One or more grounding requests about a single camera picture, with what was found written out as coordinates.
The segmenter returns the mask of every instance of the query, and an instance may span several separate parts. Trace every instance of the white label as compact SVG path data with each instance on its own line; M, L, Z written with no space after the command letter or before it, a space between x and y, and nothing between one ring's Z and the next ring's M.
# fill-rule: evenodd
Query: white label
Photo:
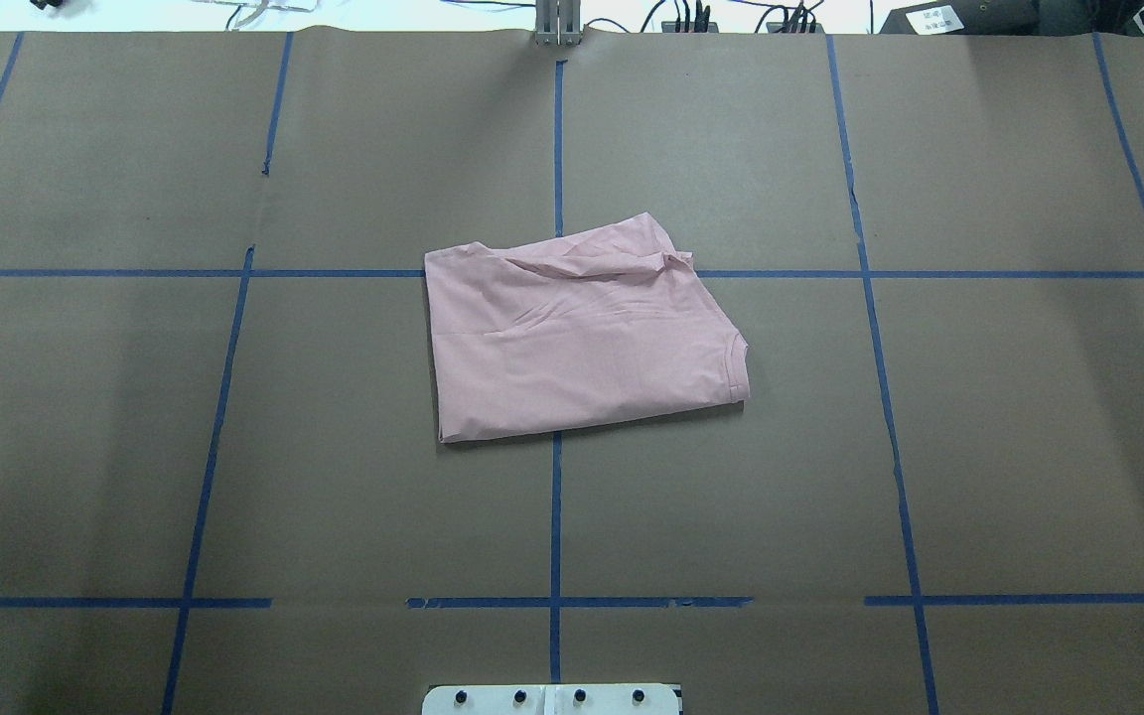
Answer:
M908 13L907 22L912 23L916 34L942 34L966 29L966 23L961 22L960 15L950 5Z

